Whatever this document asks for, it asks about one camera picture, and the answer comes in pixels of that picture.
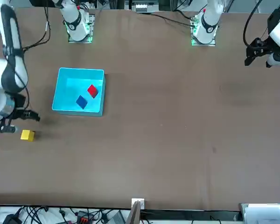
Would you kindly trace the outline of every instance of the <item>white mounting plate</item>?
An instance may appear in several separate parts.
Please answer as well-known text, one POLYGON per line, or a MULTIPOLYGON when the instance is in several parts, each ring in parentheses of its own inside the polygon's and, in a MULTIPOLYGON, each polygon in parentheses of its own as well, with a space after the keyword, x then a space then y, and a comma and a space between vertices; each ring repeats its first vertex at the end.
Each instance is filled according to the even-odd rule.
POLYGON ((139 201, 141 205, 141 209, 144 209, 144 198, 132 198, 132 206, 134 205, 135 202, 139 201))

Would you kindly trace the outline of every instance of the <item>table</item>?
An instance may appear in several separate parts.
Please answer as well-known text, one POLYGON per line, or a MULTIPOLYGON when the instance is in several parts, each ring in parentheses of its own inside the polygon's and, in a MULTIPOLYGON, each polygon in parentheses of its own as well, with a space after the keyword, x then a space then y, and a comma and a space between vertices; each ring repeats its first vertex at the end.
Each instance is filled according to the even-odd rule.
MULTIPOLYGON (((176 12, 163 16, 185 22, 176 12)), ((42 8, 17 9, 23 46, 44 32, 42 8)), ((93 43, 68 44, 58 9, 50 41, 25 54, 37 131, 0 134, 0 203, 238 210, 280 202, 280 67, 244 66, 248 14, 223 14, 216 47, 190 30, 125 10, 96 12, 93 43), (104 69, 101 118, 51 110, 60 67, 104 69)), ((267 14, 253 17, 247 40, 267 14)))

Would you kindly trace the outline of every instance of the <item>cable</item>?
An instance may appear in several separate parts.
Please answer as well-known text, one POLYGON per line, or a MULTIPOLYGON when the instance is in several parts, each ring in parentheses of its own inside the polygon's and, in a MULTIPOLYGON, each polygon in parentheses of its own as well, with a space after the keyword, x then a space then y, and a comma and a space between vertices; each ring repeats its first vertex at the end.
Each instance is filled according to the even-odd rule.
POLYGON ((152 224, 152 223, 150 223, 147 219, 142 219, 142 220, 141 220, 142 224, 144 224, 144 221, 143 221, 143 220, 147 221, 148 224, 152 224))
POLYGON ((30 212, 28 212, 28 208, 26 208, 26 212, 28 213, 28 215, 27 215, 25 221, 23 222, 23 224, 25 224, 25 222, 27 221, 28 217, 31 217, 32 210, 30 210, 30 212))
POLYGON ((90 220, 89 219, 89 209, 87 208, 87 215, 88 215, 88 221, 90 220))
POLYGON ((101 218, 100 219, 97 219, 98 221, 95 223, 95 224, 98 224, 99 222, 103 223, 103 224, 106 224, 108 223, 108 214, 113 211, 114 209, 111 209, 110 211, 106 212, 106 213, 103 213, 103 211, 101 211, 102 215, 101 215, 101 218))
POLYGON ((214 219, 213 216, 210 216, 210 220, 218 221, 220 224, 222 224, 220 219, 214 219))
POLYGON ((71 212, 75 214, 75 216, 78 216, 77 212, 74 212, 74 210, 72 208, 70 208, 71 212))
POLYGON ((37 220, 34 219, 34 217, 35 217, 35 209, 36 208, 33 208, 33 209, 31 207, 29 207, 29 208, 30 208, 30 212, 28 212, 28 208, 26 208, 26 212, 28 213, 28 216, 26 217, 25 222, 28 219, 28 217, 30 217, 31 218, 31 223, 33 221, 35 221, 38 224, 42 224, 38 216, 36 217, 37 220))
POLYGON ((187 0, 184 0, 178 7, 175 8, 175 10, 177 10, 180 6, 182 6, 182 4, 185 3, 186 1, 187 1, 187 0))
POLYGON ((47 22, 46 22, 46 28, 45 28, 45 33, 43 34, 43 36, 41 37, 40 40, 38 40, 38 41, 35 42, 34 44, 31 44, 31 45, 29 45, 29 46, 27 46, 27 47, 24 47, 24 48, 23 48, 24 53, 25 53, 26 51, 28 51, 29 49, 34 48, 34 47, 39 46, 39 45, 42 45, 42 44, 45 44, 45 43, 47 43, 47 42, 50 40, 50 38, 51 38, 51 26, 50 26, 50 22, 49 22, 49 8, 48 8, 48 5, 49 5, 49 0, 47 0, 47 6, 46 6, 46 7, 45 7, 45 6, 43 7, 43 9, 44 9, 44 11, 45 11, 45 15, 46 15, 46 20, 47 20, 47 22), (49 37, 47 38, 47 40, 43 41, 44 38, 45 38, 45 36, 46 36, 46 34, 47 34, 48 28, 49 28, 49 37))
POLYGON ((203 6, 203 7, 199 10, 199 12, 201 12, 206 6, 207 6, 207 4, 206 4, 205 6, 203 6))
POLYGON ((234 0, 231 0, 231 1, 229 2, 228 6, 227 6, 226 9, 225 9, 225 12, 226 12, 226 13, 229 12, 229 10, 230 10, 230 8, 231 8, 233 2, 234 2, 234 0))
POLYGON ((267 28, 266 30, 263 32, 263 35, 261 36, 261 38, 263 38, 263 36, 266 34, 267 28))
POLYGON ((65 223, 68 223, 68 222, 66 221, 66 219, 65 219, 65 212, 64 212, 63 210, 61 210, 61 208, 59 208, 59 213, 61 214, 61 216, 62 216, 64 222, 65 222, 65 223))
POLYGON ((256 6, 254 7, 254 9, 252 10, 252 12, 250 13, 248 19, 247 19, 247 22, 245 24, 245 27, 244 27, 244 31, 243 31, 243 41, 244 41, 244 44, 250 48, 251 50, 255 51, 255 50, 261 50, 261 49, 267 49, 267 47, 252 47, 250 44, 247 43, 247 40, 246 40, 246 31, 247 31, 247 27, 248 27, 248 24, 249 24, 249 21, 251 19, 251 17, 253 16, 253 14, 255 13, 256 9, 258 8, 258 6, 260 5, 260 3, 262 2, 262 0, 259 0, 256 4, 256 6))
POLYGON ((180 14, 182 14, 183 17, 185 17, 185 18, 188 19, 188 20, 191 20, 191 18, 192 18, 192 17, 186 16, 186 15, 185 15, 181 10, 179 10, 179 9, 175 9, 175 10, 173 10, 173 12, 179 12, 180 14))
POLYGON ((179 22, 179 21, 176 21, 176 20, 172 20, 172 19, 170 19, 170 18, 167 18, 167 17, 161 16, 161 15, 157 15, 157 14, 150 14, 150 15, 154 15, 154 16, 157 16, 157 17, 163 18, 163 19, 165 19, 165 20, 172 21, 172 22, 176 22, 176 23, 181 24, 181 25, 184 25, 184 26, 188 26, 188 27, 193 27, 193 28, 195 28, 195 26, 194 26, 194 25, 190 25, 190 24, 187 24, 187 23, 183 23, 183 22, 179 22))
POLYGON ((36 220, 34 219, 34 217, 37 218, 37 221, 36 221, 37 223, 42 224, 42 222, 40 221, 40 219, 39 219, 39 217, 38 217, 38 215, 37 215, 38 211, 41 210, 41 209, 43 209, 43 207, 40 207, 40 208, 38 208, 37 210, 35 210, 35 213, 33 214, 32 218, 31 218, 31 223, 30 223, 30 224, 33 224, 33 221, 36 221, 36 220))

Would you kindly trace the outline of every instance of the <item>white robotic arm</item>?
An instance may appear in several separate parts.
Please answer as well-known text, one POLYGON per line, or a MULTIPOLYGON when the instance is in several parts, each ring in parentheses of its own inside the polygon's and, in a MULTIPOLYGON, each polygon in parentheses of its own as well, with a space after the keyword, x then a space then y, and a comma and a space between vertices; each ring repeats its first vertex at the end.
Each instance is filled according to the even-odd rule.
POLYGON ((223 9, 222 0, 208 0, 205 11, 198 15, 197 31, 193 34, 198 42, 208 44, 213 40, 223 9))
POLYGON ((82 9, 78 10, 74 0, 53 0, 53 2, 60 8, 71 38, 74 41, 83 40, 90 33, 86 27, 89 13, 82 9))
POLYGON ((247 46, 245 65, 250 65, 257 57, 270 55, 266 62, 266 67, 270 68, 273 65, 280 65, 280 6, 267 19, 269 37, 266 40, 262 41, 260 38, 256 38, 251 44, 248 44, 245 39, 247 25, 261 2, 262 0, 259 0, 252 10, 244 28, 243 40, 247 46))
POLYGON ((18 93, 27 85, 28 75, 17 18, 7 0, 0 0, 0 32, 5 57, 0 59, 0 132, 15 132, 10 122, 5 125, 5 119, 39 120, 39 117, 32 111, 20 109, 25 97, 18 93))

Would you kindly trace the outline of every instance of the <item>blue bin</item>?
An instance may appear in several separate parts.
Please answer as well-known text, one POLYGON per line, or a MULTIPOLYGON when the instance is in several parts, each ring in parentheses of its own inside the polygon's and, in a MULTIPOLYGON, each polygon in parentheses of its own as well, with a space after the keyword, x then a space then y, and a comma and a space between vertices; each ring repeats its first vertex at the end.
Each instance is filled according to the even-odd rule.
POLYGON ((52 110, 64 115, 101 117, 105 83, 104 70, 60 68, 52 110), (98 90, 95 98, 87 91, 91 85, 98 90), (80 96, 87 101, 84 109, 76 103, 80 96))

